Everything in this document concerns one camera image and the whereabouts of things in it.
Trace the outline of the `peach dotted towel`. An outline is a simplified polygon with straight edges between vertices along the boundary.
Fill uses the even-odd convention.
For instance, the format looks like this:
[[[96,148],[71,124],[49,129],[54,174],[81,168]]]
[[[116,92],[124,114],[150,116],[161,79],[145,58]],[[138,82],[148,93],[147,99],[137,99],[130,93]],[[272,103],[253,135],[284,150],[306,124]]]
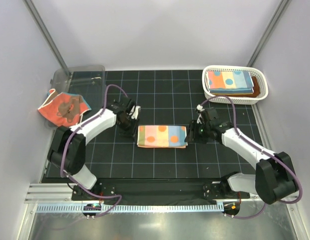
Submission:
[[[180,148],[188,146],[187,130],[180,125],[140,125],[137,146],[140,148]]]

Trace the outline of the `light blue dotted towel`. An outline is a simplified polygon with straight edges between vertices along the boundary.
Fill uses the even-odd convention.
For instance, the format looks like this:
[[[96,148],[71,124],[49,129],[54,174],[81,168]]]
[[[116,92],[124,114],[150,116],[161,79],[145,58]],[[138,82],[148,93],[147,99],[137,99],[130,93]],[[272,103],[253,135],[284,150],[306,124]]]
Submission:
[[[205,76],[210,90],[252,90],[254,87],[250,73],[242,70],[209,70]]]

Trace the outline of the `salmon pink towel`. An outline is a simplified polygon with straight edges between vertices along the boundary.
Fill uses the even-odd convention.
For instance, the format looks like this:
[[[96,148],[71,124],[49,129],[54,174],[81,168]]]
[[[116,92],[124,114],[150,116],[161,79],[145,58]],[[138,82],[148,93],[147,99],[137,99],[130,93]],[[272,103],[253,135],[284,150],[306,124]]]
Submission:
[[[83,115],[91,110],[79,94],[58,92],[52,88],[38,112],[48,121],[60,127],[71,127],[81,123]]]

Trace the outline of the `brown towel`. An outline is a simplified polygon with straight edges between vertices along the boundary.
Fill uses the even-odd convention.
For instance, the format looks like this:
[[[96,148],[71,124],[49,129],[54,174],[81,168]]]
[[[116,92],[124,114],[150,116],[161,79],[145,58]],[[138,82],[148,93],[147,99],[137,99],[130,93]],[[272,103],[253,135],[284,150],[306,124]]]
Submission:
[[[260,94],[260,87],[257,82],[257,78],[255,76],[252,76],[252,81],[253,81],[253,93],[245,93],[245,94],[234,94],[234,93],[228,93],[226,94],[229,97],[246,97],[246,98],[256,98]]]

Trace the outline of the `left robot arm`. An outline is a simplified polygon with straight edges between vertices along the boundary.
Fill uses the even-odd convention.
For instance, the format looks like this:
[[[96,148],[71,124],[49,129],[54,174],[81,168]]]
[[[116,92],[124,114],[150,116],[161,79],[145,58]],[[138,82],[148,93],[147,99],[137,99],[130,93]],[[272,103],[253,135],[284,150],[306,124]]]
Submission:
[[[114,126],[118,126],[125,136],[134,138],[140,111],[141,107],[135,101],[124,96],[77,125],[58,127],[50,145],[48,161],[60,169],[61,176],[76,183],[89,200],[117,198],[118,195],[101,195],[97,177],[85,164],[86,146],[97,135]]]

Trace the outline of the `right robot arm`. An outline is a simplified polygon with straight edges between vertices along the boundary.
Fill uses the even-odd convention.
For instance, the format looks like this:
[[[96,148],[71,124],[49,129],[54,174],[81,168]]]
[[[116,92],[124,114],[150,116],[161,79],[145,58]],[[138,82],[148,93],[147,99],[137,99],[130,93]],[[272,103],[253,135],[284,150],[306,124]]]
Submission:
[[[198,118],[190,122],[185,141],[206,144],[216,141],[236,152],[255,170],[254,174],[232,173],[221,179],[220,192],[225,198],[232,198],[237,192],[258,195],[266,204],[285,200],[291,194],[302,196],[302,188],[296,177],[290,156],[285,152],[275,153],[264,148],[239,128],[228,121],[222,121],[216,109],[196,108]]]

